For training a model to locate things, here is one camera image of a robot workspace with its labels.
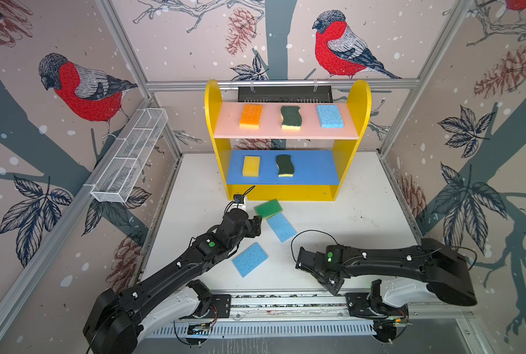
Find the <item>green topped yellow sponge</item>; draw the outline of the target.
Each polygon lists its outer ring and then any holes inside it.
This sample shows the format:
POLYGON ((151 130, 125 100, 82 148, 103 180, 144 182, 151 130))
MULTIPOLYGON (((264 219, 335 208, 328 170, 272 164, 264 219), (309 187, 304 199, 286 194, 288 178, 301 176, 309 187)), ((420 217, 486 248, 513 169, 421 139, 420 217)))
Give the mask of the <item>green topped yellow sponge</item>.
POLYGON ((277 199, 271 201, 266 201, 263 204, 257 205, 254 207, 255 213, 266 220, 272 218, 273 216, 283 212, 282 206, 280 205, 277 199))

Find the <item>dark green scrub sponge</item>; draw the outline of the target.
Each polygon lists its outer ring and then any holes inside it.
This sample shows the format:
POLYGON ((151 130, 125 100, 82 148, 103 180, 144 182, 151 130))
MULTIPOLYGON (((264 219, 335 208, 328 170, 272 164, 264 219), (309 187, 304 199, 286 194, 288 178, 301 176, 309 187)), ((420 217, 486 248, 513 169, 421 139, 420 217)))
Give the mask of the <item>dark green scrub sponge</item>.
POLYGON ((278 177, 287 178, 294 177, 295 167, 292 163, 292 156, 281 154, 276 157, 276 165, 278 168, 278 177))
POLYGON ((282 129, 299 131, 302 127, 302 116, 299 106, 282 106, 282 129))

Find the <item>orange topped yellow sponge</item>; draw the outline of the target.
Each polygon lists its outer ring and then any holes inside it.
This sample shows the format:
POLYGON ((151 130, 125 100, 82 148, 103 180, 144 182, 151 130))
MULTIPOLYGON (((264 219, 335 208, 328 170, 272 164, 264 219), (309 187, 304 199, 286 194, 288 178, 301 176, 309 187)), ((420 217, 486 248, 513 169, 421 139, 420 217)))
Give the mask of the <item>orange topped yellow sponge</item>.
POLYGON ((240 128, 259 129, 263 105, 245 104, 239 121, 240 128))

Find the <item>dark green scrub sponge front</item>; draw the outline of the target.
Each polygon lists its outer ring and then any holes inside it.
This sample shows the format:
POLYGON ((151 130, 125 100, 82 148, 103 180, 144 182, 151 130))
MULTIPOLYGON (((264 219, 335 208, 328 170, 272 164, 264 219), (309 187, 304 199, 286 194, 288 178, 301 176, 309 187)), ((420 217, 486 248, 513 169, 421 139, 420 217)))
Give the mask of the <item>dark green scrub sponge front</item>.
POLYGON ((282 106, 282 129, 299 131, 302 127, 302 116, 299 106, 282 106))

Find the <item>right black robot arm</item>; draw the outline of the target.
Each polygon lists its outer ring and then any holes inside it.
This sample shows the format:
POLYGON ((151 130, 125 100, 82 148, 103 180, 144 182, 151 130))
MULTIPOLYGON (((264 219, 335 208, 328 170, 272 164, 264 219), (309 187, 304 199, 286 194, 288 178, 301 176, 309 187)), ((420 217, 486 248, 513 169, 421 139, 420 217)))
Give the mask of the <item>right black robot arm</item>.
POLYGON ((390 286, 385 298, 391 307, 402 307, 431 294, 449 305, 478 304, 467 257, 434 239, 401 249, 359 249, 341 244, 324 252, 299 250, 295 267, 311 274, 336 296, 344 280, 360 276, 409 279, 410 284, 390 286))

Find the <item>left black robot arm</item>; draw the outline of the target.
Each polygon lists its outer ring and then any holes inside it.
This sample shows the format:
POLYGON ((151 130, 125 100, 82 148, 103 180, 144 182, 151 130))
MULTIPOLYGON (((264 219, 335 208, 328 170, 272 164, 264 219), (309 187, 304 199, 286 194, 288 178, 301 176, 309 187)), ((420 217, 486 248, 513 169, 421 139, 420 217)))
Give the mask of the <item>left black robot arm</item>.
POLYGON ((194 237, 183 254, 151 277, 120 292, 102 292, 83 328, 87 351, 132 353, 149 329, 147 316, 182 289, 192 292, 192 307, 190 311, 179 308, 176 319, 192 315, 199 307, 207 311, 211 293, 195 279, 234 255, 243 239, 260 236, 261 223, 260 215, 251 218, 243 209, 231 209, 219 225, 194 237))

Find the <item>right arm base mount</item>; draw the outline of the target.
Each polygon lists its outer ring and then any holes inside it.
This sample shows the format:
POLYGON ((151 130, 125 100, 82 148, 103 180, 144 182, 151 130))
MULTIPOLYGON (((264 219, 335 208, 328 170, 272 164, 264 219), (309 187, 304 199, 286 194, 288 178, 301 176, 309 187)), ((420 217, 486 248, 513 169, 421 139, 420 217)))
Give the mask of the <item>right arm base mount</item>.
POLYGON ((408 307, 394 307, 382 299, 380 288, 382 280, 372 282, 369 293, 346 293, 346 305, 351 317, 361 319, 389 319, 408 317, 408 307))

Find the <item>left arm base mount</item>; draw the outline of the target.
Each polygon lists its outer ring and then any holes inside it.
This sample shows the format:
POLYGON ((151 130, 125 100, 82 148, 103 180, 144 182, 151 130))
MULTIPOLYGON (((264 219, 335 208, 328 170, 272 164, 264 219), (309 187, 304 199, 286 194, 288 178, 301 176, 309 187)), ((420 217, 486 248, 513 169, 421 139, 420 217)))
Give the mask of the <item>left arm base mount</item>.
POLYGON ((227 319, 231 312, 231 295, 215 294, 200 280, 184 288, 177 319, 227 319))

